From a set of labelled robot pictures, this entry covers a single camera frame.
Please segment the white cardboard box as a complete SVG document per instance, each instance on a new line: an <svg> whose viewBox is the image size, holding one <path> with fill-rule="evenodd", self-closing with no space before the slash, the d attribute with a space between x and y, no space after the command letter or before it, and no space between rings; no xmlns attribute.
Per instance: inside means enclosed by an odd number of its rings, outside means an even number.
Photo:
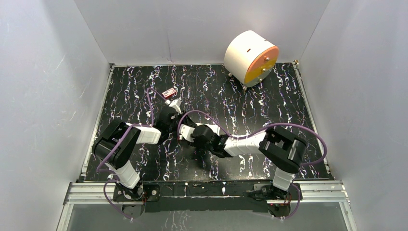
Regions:
<svg viewBox="0 0 408 231"><path fill-rule="evenodd" d="M198 124L191 135L194 142L210 142L215 136L220 134L220 128L217 125Z"/></svg>

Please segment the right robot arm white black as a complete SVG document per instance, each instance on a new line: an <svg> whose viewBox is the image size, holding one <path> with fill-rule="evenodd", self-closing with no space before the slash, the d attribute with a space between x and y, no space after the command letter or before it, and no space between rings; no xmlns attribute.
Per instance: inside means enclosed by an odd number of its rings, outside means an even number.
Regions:
<svg viewBox="0 0 408 231"><path fill-rule="evenodd" d="M192 147L209 151L219 158L244 154L262 154L275 166L269 187L255 189L250 197L256 200L285 199L298 173L307 150L307 142L282 127L268 128L253 136L229 137L215 133L208 125L180 129L181 137Z"/></svg>

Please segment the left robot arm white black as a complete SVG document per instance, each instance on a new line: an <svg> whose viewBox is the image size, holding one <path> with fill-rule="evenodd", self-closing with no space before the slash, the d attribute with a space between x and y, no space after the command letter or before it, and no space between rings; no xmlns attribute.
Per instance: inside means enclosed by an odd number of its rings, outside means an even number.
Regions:
<svg viewBox="0 0 408 231"><path fill-rule="evenodd" d="M152 125L137 125L114 119L95 141L92 153L100 160L97 172L113 174L116 186L130 200L139 200L144 194L139 172L130 157L137 144L160 145L176 131L184 111L165 106Z"/></svg>

